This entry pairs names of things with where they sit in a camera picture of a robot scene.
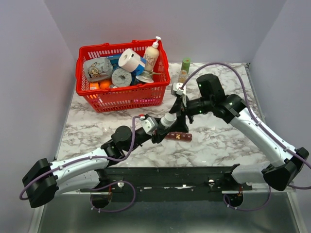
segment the gray wall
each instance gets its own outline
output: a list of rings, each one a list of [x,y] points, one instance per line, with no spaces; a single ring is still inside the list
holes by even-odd
[[[250,72],[267,124],[279,135],[311,151],[311,1],[287,0],[257,51]],[[310,186],[305,167],[295,179]],[[311,232],[310,191],[297,196]]]
[[[171,62],[250,62],[286,0],[45,0],[74,58],[159,35]]]
[[[53,159],[74,84],[74,60],[41,0],[0,3],[0,232],[26,233],[21,179]]]

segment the metal floor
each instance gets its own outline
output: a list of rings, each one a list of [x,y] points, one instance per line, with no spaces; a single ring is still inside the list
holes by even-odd
[[[244,208],[262,205],[267,193],[246,193]],[[111,209],[126,203],[111,203]],[[286,192],[272,194],[255,212],[226,208],[223,202],[140,202],[120,213],[91,210],[89,195],[66,194],[44,207],[40,233],[298,233]]]

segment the plastic basket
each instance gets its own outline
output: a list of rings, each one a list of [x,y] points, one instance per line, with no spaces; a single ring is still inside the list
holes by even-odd
[[[128,48],[143,56],[145,49],[151,46],[153,42],[155,40],[133,40],[124,44],[110,45],[104,43],[81,47],[76,66],[77,94],[83,96],[98,113],[160,105],[163,101],[166,86],[171,81],[168,59],[161,41],[158,47],[160,55],[154,67],[154,72],[161,74],[153,75],[154,83],[106,90],[90,90],[89,82],[83,70],[83,62],[87,60],[120,54]]]

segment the pump dispenser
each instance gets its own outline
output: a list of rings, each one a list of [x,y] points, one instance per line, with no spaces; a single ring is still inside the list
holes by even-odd
[[[146,71],[152,71],[157,58],[159,57],[159,50],[157,49],[157,47],[159,46],[159,40],[161,40],[160,36],[156,36],[156,41],[152,44],[152,46],[147,47],[145,54],[144,54],[144,59],[146,60],[146,66],[145,66],[145,70]]]

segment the white marble countertop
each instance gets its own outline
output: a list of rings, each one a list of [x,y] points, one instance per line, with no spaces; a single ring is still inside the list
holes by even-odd
[[[203,63],[191,64],[190,73],[201,65]],[[240,73],[252,107],[258,114],[244,65],[231,65]],[[170,63],[171,83],[178,80],[180,68],[180,63]],[[239,80],[232,71],[222,66],[211,66],[201,70],[187,84],[189,99],[200,96],[195,79],[205,73],[217,75],[226,94],[243,96]],[[57,160],[85,154],[100,147],[110,140],[119,126],[131,126],[133,116],[146,113],[155,117],[163,116],[175,101],[170,89],[171,85],[167,87],[160,106],[108,113],[97,113],[83,97],[74,93]],[[164,139],[160,144],[152,144],[148,141],[132,152],[126,161],[115,166],[230,166],[265,161],[264,155],[247,137],[213,114],[195,116],[194,123],[189,124],[189,132],[192,133],[191,142]]]

